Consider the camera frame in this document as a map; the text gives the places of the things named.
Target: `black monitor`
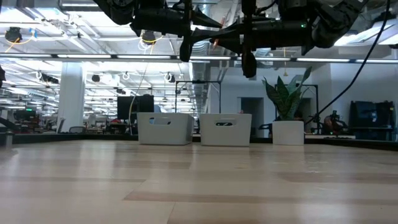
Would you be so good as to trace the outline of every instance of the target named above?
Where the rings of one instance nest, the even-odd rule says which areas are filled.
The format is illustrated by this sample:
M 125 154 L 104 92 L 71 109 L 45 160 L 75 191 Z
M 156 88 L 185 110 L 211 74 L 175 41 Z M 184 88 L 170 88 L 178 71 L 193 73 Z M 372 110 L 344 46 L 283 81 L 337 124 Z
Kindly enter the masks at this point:
M 36 117 L 36 111 L 17 110 L 14 115 L 16 120 L 30 121 Z
M 129 119 L 129 110 L 133 96 L 118 96 L 118 119 Z M 138 112 L 154 112 L 154 96 L 137 96 L 131 114 Z

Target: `black frame structure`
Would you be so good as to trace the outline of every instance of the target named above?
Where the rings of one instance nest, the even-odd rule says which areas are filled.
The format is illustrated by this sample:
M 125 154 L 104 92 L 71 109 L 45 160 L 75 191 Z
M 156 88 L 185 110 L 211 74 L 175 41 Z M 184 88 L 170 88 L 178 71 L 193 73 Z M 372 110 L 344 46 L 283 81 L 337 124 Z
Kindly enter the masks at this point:
M 317 107 L 317 115 L 319 116 L 319 96 L 318 96 L 318 85 L 302 85 L 302 86 L 313 86 L 315 87 L 315 100 L 316 100 L 316 107 Z M 275 119 L 278 117 L 278 110 L 275 107 Z
M 201 80 L 196 80 L 196 81 L 175 81 L 175 104 L 174 104 L 174 113 L 177 112 L 177 91 L 178 91 L 178 84 L 179 83 L 192 83 L 192 84 L 206 84 L 206 83 L 218 83 L 220 86 L 220 93 L 218 95 L 218 100 L 219 100 L 219 108 L 218 111 L 221 113 L 221 81 L 201 81 Z

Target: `ceiling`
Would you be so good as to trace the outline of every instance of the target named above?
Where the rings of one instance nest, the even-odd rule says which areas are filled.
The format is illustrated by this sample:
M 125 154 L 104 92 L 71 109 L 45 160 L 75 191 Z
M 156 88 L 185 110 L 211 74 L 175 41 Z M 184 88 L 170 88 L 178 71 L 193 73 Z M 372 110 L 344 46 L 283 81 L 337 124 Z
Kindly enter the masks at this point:
M 117 26 L 103 12 L 100 12 L 91 0 L 34 0 L 22 1 L 20 7 L 12 4 L 11 0 L 3 0 L 0 14 L 0 52 L 19 54 L 131 54 L 131 55 L 178 55 L 182 39 L 175 35 L 161 35 L 155 33 L 155 44 L 146 44 L 141 37 L 137 37 L 128 25 Z M 241 7 L 236 0 L 194 0 L 198 7 L 206 15 L 216 21 L 224 21 L 224 25 L 232 24 L 241 14 Z M 266 6 L 270 0 L 257 1 L 257 5 Z M 363 58 L 364 51 L 377 34 L 377 24 L 367 35 L 363 31 L 368 30 L 369 20 L 382 11 L 378 9 L 384 5 L 384 1 L 370 0 L 367 13 L 359 17 L 353 26 L 352 35 L 339 42 L 340 46 L 331 49 L 314 49 L 308 53 L 309 57 L 328 58 Z M 267 11 L 270 16 L 277 16 L 276 7 Z M 23 44 L 13 45 L 5 38 L 5 33 L 10 27 L 20 27 Z M 389 26 L 383 33 L 379 43 L 398 34 L 396 20 L 389 21 Z M 300 47 L 287 47 L 284 49 L 259 49 L 257 57 L 301 57 Z M 376 47 L 374 58 L 383 58 L 389 53 L 387 45 Z M 195 44 L 193 55 L 229 55 L 230 52 L 213 47 L 207 41 Z M 42 74 L 54 77 L 60 81 L 62 61 L 54 60 L 16 60 L 0 58 L 2 68 L 6 71 L 7 82 L 4 85 L 15 85 L 16 88 L 3 88 L 0 106 L 15 108 L 38 106 L 39 113 L 50 116 L 57 112 L 59 85 L 45 83 L 40 80 Z M 216 73 L 225 73 L 228 67 L 218 63 L 182 63 L 173 62 L 113 62 L 113 61 L 84 61 L 82 65 L 87 73 L 85 115 L 96 113 L 99 115 L 114 116 L 116 107 L 116 87 L 123 89 L 127 95 L 152 94 L 155 103 L 164 111 L 174 111 L 175 84 L 169 83 L 165 75 L 174 75 L 177 81 L 192 80 L 220 80 L 221 75 L 210 75 L 210 69 L 217 66 Z M 285 63 L 269 63 L 267 67 L 279 68 Z M 305 67 L 306 64 L 289 63 L 289 67 Z M 93 75 L 101 77 L 100 82 L 91 80 Z M 197 116 L 205 112 L 207 99 L 206 85 L 192 85 L 188 83 L 181 89 L 178 96 L 177 108 L 182 113 L 190 113 Z

